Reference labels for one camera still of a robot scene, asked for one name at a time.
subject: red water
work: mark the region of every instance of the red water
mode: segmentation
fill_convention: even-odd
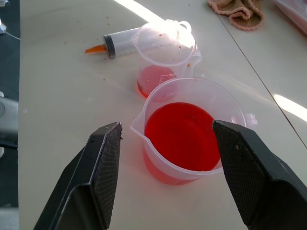
[[[145,126],[145,136],[173,164],[188,170],[209,171],[220,160],[212,122],[210,114],[193,104],[170,103],[151,115]],[[150,162],[146,152],[144,160],[159,180],[172,179]]]
[[[148,97],[158,85],[175,77],[175,73],[169,68],[148,66],[139,73],[138,88],[143,96]]]

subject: orange syringe tip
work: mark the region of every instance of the orange syringe tip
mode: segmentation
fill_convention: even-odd
[[[99,45],[99,46],[94,46],[90,49],[86,49],[85,53],[89,54],[89,53],[96,53],[96,52],[103,52],[103,51],[106,51],[105,45]]]

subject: plastic measuring cup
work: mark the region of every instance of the plastic measuring cup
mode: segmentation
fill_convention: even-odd
[[[196,105],[208,112],[214,119],[246,126],[246,118],[239,103],[218,84],[200,78],[172,79],[165,82],[149,95],[142,113],[130,126],[143,138],[143,157],[151,174],[165,184],[180,185],[222,171],[220,160],[209,171],[192,171],[181,168],[162,156],[144,135],[145,126],[150,116],[162,106],[175,102]],[[187,152],[187,156],[193,157],[193,153]]]
[[[145,97],[169,79],[191,77],[194,66],[201,60],[188,22],[147,23],[131,41],[140,57],[137,83]]]

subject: floor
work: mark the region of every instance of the floor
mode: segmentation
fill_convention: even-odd
[[[2,23],[7,32],[20,38],[19,0],[0,7]],[[0,34],[0,92],[18,101],[20,40]],[[19,229],[17,150],[5,149],[0,158],[0,230]]]

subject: measuring beaker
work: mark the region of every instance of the measuring beaker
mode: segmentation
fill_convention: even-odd
[[[212,81],[200,78],[181,78],[172,79],[159,85],[146,99],[142,113],[132,122],[130,127],[143,138],[143,157],[151,174],[163,183],[172,185],[187,184],[205,175],[223,170],[219,158],[215,167],[208,171],[193,171],[179,167],[162,156],[151,140],[145,136],[145,128],[152,114],[165,105],[178,102],[195,105],[206,111],[213,119],[246,126],[246,118],[236,99]],[[212,123],[208,125],[208,129],[212,130]],[[178,142],[180,147],[189,144],[191,143]],[[203,154],[210,157],[212,153],[204,152]],[[193,152],[187,152],[186,157],[189,160],[193,158]]]
[[[145,97],[169,79],[191,77],[194,66],[201,60],[188,22],[147,23],[131,41],[140,57],[137,84]]]

